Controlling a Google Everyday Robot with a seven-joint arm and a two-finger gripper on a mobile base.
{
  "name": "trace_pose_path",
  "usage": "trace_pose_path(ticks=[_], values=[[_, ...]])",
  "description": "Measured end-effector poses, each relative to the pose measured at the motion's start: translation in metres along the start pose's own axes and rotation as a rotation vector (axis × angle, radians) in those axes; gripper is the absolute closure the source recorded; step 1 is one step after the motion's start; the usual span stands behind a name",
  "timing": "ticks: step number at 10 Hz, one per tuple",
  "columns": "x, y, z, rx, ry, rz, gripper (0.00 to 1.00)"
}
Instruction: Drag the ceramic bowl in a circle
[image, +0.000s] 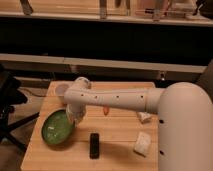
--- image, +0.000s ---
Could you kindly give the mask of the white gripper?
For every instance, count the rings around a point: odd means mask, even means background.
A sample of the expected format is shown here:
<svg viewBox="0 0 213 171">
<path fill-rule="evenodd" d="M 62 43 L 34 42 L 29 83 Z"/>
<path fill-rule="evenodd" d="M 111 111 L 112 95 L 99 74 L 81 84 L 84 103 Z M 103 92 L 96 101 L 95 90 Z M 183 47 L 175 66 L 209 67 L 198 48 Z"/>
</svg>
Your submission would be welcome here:
<svg viewBox="0 0 213 171">
<path fill-rule="evenodd" d="M 66 115 L 70 124 L 78 125 L 83 120 L 85 114 L 85 106 L 68 104 L 66 107 Z"/>
</svg>

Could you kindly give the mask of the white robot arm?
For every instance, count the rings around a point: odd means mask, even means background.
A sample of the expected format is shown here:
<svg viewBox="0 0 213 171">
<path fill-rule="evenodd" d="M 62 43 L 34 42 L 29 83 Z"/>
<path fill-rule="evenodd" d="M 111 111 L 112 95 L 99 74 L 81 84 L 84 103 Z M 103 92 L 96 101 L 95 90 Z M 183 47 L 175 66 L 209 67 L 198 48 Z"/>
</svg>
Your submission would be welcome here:
<svg viewBox="0 0 213 171">
<path fill-rule="evenodd" d="M 195 84 L 92 90 L 88 80 L 80 78 L 64 99 L 72 120 L 82 117 L 87 105 L 156 113 L 159 171 L 213 171 L 213 102 Z"/>
</svg>

